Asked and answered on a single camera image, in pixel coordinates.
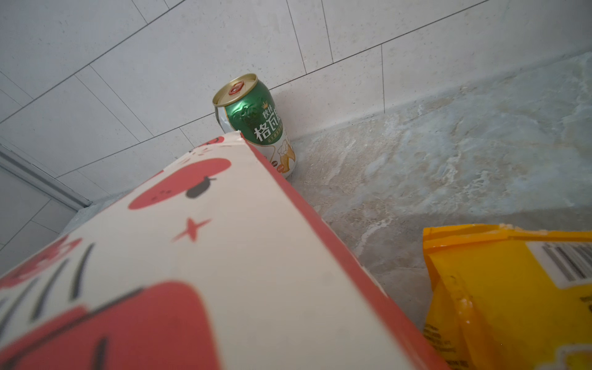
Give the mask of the red white paper gift bag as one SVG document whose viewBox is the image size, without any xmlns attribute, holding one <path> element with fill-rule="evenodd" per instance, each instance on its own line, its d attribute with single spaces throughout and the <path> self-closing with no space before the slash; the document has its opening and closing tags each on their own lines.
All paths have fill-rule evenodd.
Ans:
<svg viewBox="0 0 592 370">
<path fill-rule="evenodd" d="M 183 155 L 1 279 L 4 369 L 444 369 L 241 134 Z"/>
</svg>

